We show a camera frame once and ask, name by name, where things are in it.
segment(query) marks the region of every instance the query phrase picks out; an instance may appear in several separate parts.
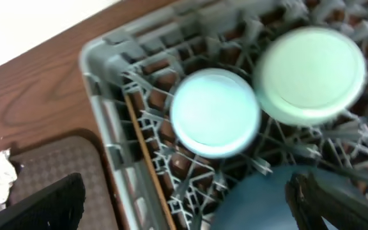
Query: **dishwasher rack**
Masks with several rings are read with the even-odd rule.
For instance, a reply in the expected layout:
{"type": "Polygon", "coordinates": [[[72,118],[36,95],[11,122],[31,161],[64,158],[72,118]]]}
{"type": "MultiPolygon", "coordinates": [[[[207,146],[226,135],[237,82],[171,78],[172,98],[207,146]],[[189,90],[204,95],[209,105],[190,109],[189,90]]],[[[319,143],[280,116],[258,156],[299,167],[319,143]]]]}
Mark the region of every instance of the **dishwasher rack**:
{"type": "Polygon", "coordinates": [[[198,157],[172,131],[169,106],[182,79],[216,67],[252,82],[265,48],[302,26],[344,33],[368,67],[363,0],[182,0],[85,45],[80,69],[131,229],[207,229],[230,189],[271,165],[368,167],[368,85],[321,126],[286,126],[263,113],[259,136],[233,158],[198,157]]]}

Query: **rubber mat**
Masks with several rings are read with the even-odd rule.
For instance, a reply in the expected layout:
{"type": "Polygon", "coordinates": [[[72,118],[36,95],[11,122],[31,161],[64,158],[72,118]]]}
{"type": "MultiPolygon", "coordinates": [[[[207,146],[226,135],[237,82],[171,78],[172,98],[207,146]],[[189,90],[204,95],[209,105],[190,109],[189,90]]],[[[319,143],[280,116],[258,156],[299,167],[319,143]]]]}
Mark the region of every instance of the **rubber mat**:
{"type": "Polygon", "coordinates": [[[80,173],[86,188],[86,200],[78,229],[118,229],[100,155],[88,140],[68,137],[10,160],[22,165],[11,190],[11,205],[71,173],[80,173]]]}

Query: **blue bowl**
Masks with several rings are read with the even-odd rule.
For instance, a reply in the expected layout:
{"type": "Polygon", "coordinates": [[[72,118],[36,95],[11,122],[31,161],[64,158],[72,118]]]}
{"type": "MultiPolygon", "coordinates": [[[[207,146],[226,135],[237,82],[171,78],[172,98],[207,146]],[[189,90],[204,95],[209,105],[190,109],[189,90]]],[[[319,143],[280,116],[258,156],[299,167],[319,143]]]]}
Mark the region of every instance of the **blue bowl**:
{"type": "MultiPolygon", "coordinates": [[[[319,180],[368,205],[368,201],[347,178],[309,166],[285,165],[273,174],[255,174],[240,182],[225,198],[215,213],[211,230],[298,230],[296,220],[285,200],[284,187],[293,173],[313,172],[319,180]]],[[[329,229],[336,229],[325,220],[329,229]]]]}

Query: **light blue cup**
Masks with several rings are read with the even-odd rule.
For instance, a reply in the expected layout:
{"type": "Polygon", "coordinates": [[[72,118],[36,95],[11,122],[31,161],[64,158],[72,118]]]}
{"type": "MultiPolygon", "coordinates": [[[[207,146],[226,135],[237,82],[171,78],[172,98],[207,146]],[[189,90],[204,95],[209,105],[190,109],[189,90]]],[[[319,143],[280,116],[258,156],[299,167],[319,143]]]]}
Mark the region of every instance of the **light blue cup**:
{"type": "Polygon", "coordinates": [[[304,27],[274,41],[254,70],[262,109],[287,125],[318,125],[351,106],[365,86],[361,50],[347,36],[304,27]]]}
{"type": "Polygon", "coordinates": [[[170,108],[174,133],[206,158],[231,157],[255,138],[261,110],[251,86],[233,72],[208,68],[188,76],[170,108]]]}

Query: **wooden table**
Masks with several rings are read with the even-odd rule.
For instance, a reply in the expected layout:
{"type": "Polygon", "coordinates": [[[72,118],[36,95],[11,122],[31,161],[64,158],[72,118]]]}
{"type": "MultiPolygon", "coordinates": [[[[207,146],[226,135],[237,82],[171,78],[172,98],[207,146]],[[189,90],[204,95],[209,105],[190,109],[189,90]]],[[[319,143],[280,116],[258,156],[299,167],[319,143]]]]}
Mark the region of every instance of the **wooden table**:
{"type": "Polygon", "coordinates": [[[79,52],[93,38],[171,2],[115,4],[1,66],[0,150],[11,147],[15,154],[72,134],[101,149],[79,52]]]}

